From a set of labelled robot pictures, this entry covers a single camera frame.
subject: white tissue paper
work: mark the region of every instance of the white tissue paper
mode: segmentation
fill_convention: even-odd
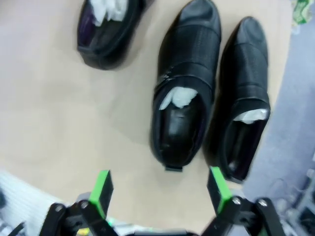
[[[90,0],[95,16],[94,24],[100,26],[106,19],[123,21],[127,11],[128,0]]]
[[[164,110],[171,102],[178,108],[187,106],[198,92],[192,88],[175,87],[161,103],[159,110]]]
[[[268,111],[266,109],[256,109],[244,112],[234,119],[234,121],[241,121],[245,124],[253,124],[256,120],[267,119]]]

